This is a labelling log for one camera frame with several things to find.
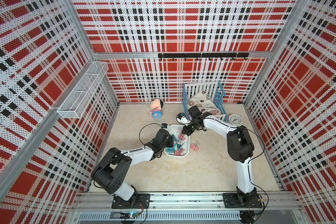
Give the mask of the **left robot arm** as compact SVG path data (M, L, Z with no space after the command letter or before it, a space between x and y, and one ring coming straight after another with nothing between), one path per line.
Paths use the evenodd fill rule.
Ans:
M165 128L159 129L155 138L140 148L121 151L111 148L94 168L91 178L94 183L109 194L115 194L124 201L136 199L136 189L125 182L129 169L142 162L161 156L163 150L172 147L173 137Z

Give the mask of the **white plastic storage box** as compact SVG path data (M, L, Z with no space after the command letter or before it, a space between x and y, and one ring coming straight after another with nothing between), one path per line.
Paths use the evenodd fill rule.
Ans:
M168 157L184 158L189 154L190 137L182 134L183 125L169 125L168 132L173 137L173 147L164 149Z

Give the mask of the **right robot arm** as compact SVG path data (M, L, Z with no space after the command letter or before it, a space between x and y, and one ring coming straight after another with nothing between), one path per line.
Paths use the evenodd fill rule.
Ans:
M237 201L240 205L247 205L258 194L253 183L252 167L254 144L245 126L234 126L216 118L209 112L202 113L197 106L189 109L191 120L184 113L176 117L178 123L183 124L182 134L190 136L199 129L210 129L226 139L228 155L236 162L238 175Z

